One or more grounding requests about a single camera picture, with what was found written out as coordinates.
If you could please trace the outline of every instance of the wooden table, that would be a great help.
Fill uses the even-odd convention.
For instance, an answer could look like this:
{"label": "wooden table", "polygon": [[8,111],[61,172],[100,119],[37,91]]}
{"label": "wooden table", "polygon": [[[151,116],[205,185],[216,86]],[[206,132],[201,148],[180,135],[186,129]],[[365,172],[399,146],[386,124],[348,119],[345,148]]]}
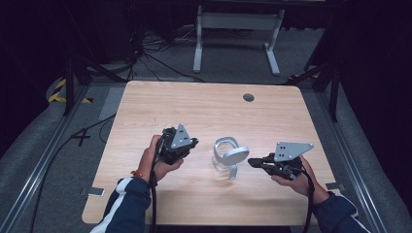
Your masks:
{"label": "wooden table", "polygon": [[[243,99],[246,93],[255,100]],[[304,154],[318,181],[334,183],[318,134],[297,87],[223,83],[129,82],[122,96],[94,187],[104,197],[88,197],[83,220],[101,220],[120,178],[138,167],[153,134],[179,123],[199,143],[182,167],[161,180],[157,223],[180,225],[303,225],[307,198],[273,182],[247,160],[235,180],[222,179],[212,164],[217,139],[230,136],[249,157],[264,157],[277,142],[313,143]],[[152,219],[147,210],[146,222]]]}

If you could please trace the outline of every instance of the finger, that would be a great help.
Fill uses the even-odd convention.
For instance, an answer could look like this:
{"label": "finger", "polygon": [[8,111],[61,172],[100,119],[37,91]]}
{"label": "finger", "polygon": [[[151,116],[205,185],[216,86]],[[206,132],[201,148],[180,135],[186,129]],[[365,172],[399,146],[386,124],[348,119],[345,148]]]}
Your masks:
{"label": "finger", "polygon": [[273,181],[275,181],[276,183],[280,184],[280,185],[285,185],[285,186],[290,186],[290,185],[291,185],[291,181],[286,180],[286,179],[284,179],[284,178],[282,178],[282,177],[279,177],[279,176],[273,175],[273,176],[271,177],[271,179],[272,179]]}
{"label": "finger", "polygon": [[167,172],[171,172],[171,171],[179,169],[180,166],[183,164],[183,162],[184,162],[183,159],[179,159],[175,163],[173,163],[172,165],[169,165],[169,164],[164,163],[162,161],[160,161],[159,163],[161,163],[161,165],[167,170]]}
{"label": "finger", "polygon": [[303,164],[303,165],[309,164],[308,160],[306,160],[306,158],[303,157],[302,154],[301,154],[299,157],[300,157],[300,160],[302,160],[302,164]]}
{"label": "finger", "polygon": [[151,145],[149,146],[150,149],[155,149],[155,146],[157,145],[157,142],[160,140],[161,136],[160,135],[153,135],[152,140],[151,140]]}

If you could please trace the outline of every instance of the black controller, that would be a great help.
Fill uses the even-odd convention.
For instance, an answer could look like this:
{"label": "black controller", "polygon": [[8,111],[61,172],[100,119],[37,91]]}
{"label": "black controller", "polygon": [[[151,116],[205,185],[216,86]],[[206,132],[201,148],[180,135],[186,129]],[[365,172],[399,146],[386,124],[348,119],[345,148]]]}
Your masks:
{"label": "black controller", "polygon": [[300,175],[302,170],[300,157],[284,162],[274,162],[274,157],[275,153],[269,153],[268,156],[263,158],[249,158],[248,162],[254,168],[263,169],[270,176],[276,175],[293,181]]}
{"label": "black controller", "polygon": [[303,169],[300,155],[313,147],[313,144],[280,142],[276,145],[276,153],[271,152],[263,158],[250,158],[248,162],[270,176],[276,175],[293,181]]}
{"label": "black controller", "polygon": [[181,158],[190,154],[190,149],[193,149],[198,143],[196,138],[190,138],[188,132],[182,124],[178,128],[174,127],[163,129],[163,135],[158,146],[158,158],[172,165]]}

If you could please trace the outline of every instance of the metal bracket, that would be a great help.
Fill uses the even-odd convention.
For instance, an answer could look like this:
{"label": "metal bracket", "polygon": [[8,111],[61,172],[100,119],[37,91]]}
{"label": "metal bracket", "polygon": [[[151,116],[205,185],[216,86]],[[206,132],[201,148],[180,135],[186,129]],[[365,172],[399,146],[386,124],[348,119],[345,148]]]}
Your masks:
{"label": "metal bracket", "polygon": [[176,130],[175,137],[173,138],[172,142],[172,149],[174,148],[181,148],[191,144],[191,140],[186,131],[185,127],[182,124],[179,124],[178,129]]}
{"label": "metal bracket", "polygon": [[313,144],[279,142],[275,150],[275,162],[290,161],[312,149]]}

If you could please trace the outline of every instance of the human hand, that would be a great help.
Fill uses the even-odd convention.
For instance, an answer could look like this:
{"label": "human hand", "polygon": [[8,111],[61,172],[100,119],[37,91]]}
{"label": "human hand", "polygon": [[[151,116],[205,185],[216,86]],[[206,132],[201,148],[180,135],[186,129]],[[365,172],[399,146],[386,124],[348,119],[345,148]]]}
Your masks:
{"label": "human hand", "polygon": [[[302,155],[300,156],[300,159],[302,161],[303,167],[305,168],[305,171],[312,179],[312,182],[315,187],[315,192],[314,192],[314,197],[313,197],[314,204],[318,204],[318,203],[325,201],[329,197],[329,194],[326,192],[326,190],[323,187],[321,187],[321,185],[316,180],[315,173],[313,172],[312,167],[310,166],[309,162]],[[298,176],[294,181],[286,180],[282,177],[275,176],[275,175],[272,176],[271,179],[282,186],[291,187],[295,192],[299,194],[302,194],[304,196],[309,196],[308,178],[304,174],[300,174],[300,176]]]}
{"label": "human hand", "polygon": [[[138,171],[142,175],[142,179],[145,180],[146,183],[149,183],[149,178],[151,175],[152,163],[155,157],[155,148],[157,142],[160,139],[160,135],[153,135],[151,144],[148,148],[145,149],[143,152],[142,158],[140,159]],[[157,181],[163,179],[168,172],[177,170],[183,164],[183,159],[179,159],[173,165],[166,164],[162,161],[156,160],[157,163],[154,166],[154,173],[157,178]]]}

